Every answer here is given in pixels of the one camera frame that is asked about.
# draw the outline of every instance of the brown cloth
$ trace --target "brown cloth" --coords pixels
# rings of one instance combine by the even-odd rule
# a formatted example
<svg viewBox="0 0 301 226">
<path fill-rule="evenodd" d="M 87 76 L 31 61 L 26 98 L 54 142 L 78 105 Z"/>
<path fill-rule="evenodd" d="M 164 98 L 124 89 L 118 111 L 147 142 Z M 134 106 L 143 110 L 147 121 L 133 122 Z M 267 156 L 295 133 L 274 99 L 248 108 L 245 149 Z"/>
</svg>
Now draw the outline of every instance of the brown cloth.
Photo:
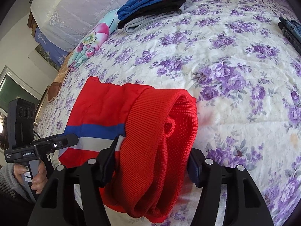
<svg viewBox="0 0 301 226">
<path fill-rule="evenodd" d="M 61 87 L 69 73 L 69 68 L 67 66 L 67 63 L 69 61 L 69 58 L 71 57 L 74 50 L 72 50 L 65 58 L 64 63 L 62 64 L 60 70 L 58 71 L 58 76 L 54 79 L 52 84 L 50 85 L 50 88 L 48 90 L 48 99 L 47 101 L 51 103 L 53 100 L 55 100 L 58 97 L 58 93 L 61 90 Z"/>
</svg>

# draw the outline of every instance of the stack of folded clothes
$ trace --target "stack of folded clothes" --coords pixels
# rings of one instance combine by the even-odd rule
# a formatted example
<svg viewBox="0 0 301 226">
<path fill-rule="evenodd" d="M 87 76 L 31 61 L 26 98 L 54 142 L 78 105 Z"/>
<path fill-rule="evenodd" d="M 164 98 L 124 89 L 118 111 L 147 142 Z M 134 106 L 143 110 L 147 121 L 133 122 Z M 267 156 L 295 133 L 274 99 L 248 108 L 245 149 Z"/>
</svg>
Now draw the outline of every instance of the stack of folded clothes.
<svg viewBox="0 0 301 226">
<path fill-rule="evenodd" d="M 147 27 L 149 24 L 184 13 L 186 0 L 129 0 L 117 12 L 118 29 L 127 34 Z"/>
<path fill-rule="evenodd" d="M 301 55 L 301 25 L 295 20 L 289 22 L 282 17 L 280 17 L 279 19 L 280 22 L 278 23 L 278 26 L 282 30 L 282 34 L 289 40 L 296 51 Z"/>
</svg>

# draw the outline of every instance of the bed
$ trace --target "bed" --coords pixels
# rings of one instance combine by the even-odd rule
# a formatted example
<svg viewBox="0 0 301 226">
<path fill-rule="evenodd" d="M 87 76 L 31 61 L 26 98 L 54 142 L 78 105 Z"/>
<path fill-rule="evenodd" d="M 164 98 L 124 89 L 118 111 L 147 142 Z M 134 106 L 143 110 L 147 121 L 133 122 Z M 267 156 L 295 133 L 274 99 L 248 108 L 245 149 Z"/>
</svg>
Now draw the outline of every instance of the bed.
<svg viewBox="0 0 301 226">
<path fill-rule="evenodd" d="M 243 164 L 281 226 L 301 198 L 301 57 L 278 28 L 279 16 L 296 19 L 285 0 L 187 0 L 180 16 L 133 35 L 118 30 L 67 76 L 38 131 L 41 137 L 64 131 L 89 76 L 119 85 L 184 88 L 198 100 L 194 147 L 219 164 Z M 112 225 L 188 226 L 200 195 L 186 176 L 161 224 L 106 210 Z M 217 226 L 225 201 L 223 188 Z"/>
</svg>

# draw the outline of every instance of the silver screw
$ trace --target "silver screw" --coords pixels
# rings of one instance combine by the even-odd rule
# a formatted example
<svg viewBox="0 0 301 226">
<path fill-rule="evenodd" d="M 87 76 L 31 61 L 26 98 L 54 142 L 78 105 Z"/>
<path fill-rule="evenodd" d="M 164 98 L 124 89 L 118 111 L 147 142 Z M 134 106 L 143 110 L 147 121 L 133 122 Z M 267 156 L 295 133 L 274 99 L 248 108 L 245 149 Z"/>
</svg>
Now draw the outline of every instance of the silver screw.
<svg viewBox="0 0 301 226">
<path fill-rule="evenodd" d="M 238 165 L 238 166 L 237 166 L 237 169 L 238 169 L 239 171 L 244 171 L 245 168 L 244 168 L 243 165 Z"/>
<path fill-rule="evenodd" d="M 206 163 L 207 165 L 212 165 L 212 164 L 213 164 L 213 160 L 211 160 L 211 159 L 206 159 L 206 160 L 205 160 L 205 163 Z"/>
<path fill-rule="evenodd" d="M 88 164 L 89 164 L 89 165 L 93 165 L 93 164 L 95 164 L 95 163 L 96 163 L 96 160 L 95 160 L 94 158 L 88 160 Z"/>
<path fill-rule="evenodd" d="M 62 170 L 64 170 L 64 168 L 65 168 L 64 165 L 58 165 L 57 166 L 58 171 L 62 171 Z"/>
</svg>

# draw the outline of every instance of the device handle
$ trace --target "device handle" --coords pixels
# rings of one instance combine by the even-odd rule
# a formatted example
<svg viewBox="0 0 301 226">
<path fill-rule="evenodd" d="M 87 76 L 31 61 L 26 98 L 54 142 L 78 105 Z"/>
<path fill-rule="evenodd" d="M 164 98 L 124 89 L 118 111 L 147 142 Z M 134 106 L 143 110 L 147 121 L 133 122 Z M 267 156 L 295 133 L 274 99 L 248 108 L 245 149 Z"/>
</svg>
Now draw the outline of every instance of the device handle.
<svg viewBox="0 0 301 226">
<path fill-rule="evenodd" d="M 35 203 L 39 197 L 39 195 L 36 194 L 36 191 L 31 189 L 31 186 L 33 184 L 32 179 L 39 172 L 38 170 L 39 164 L 40 164 L 40 160 L 25 161 L 21 163 L 21 165 L 25 166 L 27 169 L 27 172 L 22 174 L 22 180 L 25 189 L 33 203 Z"/>
</svg>

